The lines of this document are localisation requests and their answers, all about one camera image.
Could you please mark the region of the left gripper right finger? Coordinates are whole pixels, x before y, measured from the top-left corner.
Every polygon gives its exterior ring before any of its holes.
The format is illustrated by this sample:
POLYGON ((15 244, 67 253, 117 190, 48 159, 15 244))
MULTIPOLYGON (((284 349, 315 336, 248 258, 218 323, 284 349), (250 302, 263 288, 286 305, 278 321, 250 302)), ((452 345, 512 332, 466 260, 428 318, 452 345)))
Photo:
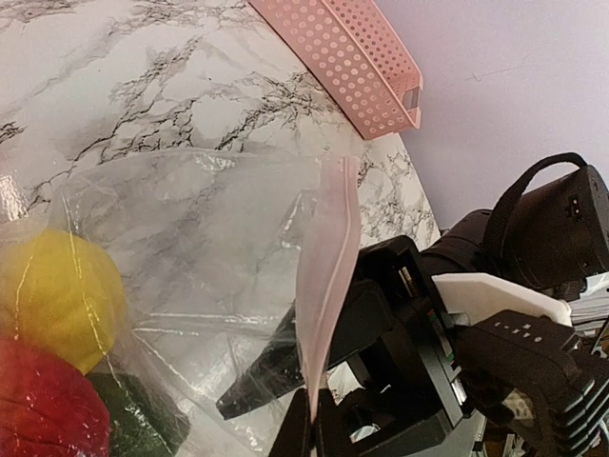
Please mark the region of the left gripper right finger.
POLYGON ((355 449, 339 414, 331 391, 319 391, 316 416, 316 455, 321 457, 351 457, 355 449))

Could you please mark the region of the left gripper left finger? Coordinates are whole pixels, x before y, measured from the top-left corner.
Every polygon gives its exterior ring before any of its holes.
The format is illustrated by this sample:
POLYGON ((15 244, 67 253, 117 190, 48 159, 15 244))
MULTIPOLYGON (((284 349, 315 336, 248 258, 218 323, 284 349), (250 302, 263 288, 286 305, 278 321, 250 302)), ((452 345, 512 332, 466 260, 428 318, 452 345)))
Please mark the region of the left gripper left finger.
POLYGON ((313 449, 311 408, 308 392, 299 388, 275 438, 269 457, 310 457, 313 449))

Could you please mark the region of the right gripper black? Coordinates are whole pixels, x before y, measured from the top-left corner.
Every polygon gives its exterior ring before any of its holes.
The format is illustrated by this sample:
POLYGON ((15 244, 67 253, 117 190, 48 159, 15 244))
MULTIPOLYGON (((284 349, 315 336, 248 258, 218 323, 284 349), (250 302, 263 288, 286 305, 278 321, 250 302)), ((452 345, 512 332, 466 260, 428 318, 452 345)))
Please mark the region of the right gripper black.
MULTIPOLYGON (((304 384, 292 305, 256 360, 217 400, 234 419, 304 384)), ((471 407, 440 294, 405 235, 360 251, 334 330, 328 367, 347 363, 359 383, 338 404, 349 433, 367 443, 442 443, 471 407)))

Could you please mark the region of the clear zip top bag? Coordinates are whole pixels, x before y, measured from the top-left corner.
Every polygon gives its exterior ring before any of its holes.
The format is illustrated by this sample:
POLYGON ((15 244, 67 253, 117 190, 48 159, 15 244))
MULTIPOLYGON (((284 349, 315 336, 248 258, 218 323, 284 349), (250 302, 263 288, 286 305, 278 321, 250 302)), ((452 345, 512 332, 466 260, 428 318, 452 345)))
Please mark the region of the clear zip top bag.
POLYGON ((88 374, 133 375, 169 395, 190 421, 174 456, 268 455, 292 395, 228 420, 216 402, 292 305, 304 379, 329 389, 330 340, 360 247, 359 168, 353 156, 121 159, 68 179, 38 215, 3 217, 1 250, 45 229, 102 248, 127 316, 88 374))

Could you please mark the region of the yellow fake pepper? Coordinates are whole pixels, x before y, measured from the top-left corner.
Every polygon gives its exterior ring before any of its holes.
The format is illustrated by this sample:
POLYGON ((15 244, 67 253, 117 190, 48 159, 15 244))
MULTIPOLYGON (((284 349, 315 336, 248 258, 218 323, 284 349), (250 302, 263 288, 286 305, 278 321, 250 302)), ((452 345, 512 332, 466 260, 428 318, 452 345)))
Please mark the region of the yellow fake pepper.
POLYGON ((45 229, 1 250, 1 334, 91 372, 127 316, 122 276, 97 245, 45 229))

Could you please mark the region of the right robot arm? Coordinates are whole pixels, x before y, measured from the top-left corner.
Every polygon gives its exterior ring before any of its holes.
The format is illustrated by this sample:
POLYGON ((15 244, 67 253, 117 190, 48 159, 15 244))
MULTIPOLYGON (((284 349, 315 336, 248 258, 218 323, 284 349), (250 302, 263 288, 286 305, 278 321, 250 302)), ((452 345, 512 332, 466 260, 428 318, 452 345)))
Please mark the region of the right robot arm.
POLYGON ((608 190, 574 152, 529 168, 492 209, 434 245, 363 248, 326 366, 359 387, 341 402, 305 380, 294 310, 217 401, 225 419, 291 394, 275 456, 404 456, 474 411, 548 456, 577 456, 608 411, 608 366, 579 348, 569 303, 608 269, 608 190))

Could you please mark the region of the green fake pepper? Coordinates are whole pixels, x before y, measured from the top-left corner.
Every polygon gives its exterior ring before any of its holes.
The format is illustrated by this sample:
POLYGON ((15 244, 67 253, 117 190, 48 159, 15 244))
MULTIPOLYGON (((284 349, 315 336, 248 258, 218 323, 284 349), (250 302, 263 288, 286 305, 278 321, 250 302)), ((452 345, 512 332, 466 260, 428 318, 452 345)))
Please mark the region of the green fake pepper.
POLYGON ((110 415, 109 454, 174 456, 190 433, 190 421, 157 387, 124 373, 87 375, 110 415))

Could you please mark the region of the red fake pepper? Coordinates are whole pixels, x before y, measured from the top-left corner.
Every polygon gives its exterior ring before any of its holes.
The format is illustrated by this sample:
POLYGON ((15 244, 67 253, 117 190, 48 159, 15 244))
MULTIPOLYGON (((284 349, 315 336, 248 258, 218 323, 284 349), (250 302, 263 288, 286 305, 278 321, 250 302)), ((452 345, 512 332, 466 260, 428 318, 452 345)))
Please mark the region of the red fake pepper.
POLYGON ((109 438, 108 409, 78 369, 1 340, 3 456, 108 456, 109 438))

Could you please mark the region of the pink plastic basket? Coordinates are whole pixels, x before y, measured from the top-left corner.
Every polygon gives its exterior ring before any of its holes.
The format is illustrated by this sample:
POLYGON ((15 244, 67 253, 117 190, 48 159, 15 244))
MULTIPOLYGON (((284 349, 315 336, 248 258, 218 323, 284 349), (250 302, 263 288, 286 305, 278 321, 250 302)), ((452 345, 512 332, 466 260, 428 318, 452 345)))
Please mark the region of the pink plastic basket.
POLYGON ((422 73, 373 1, 250 3, 365 140, 417 129, 422 73))

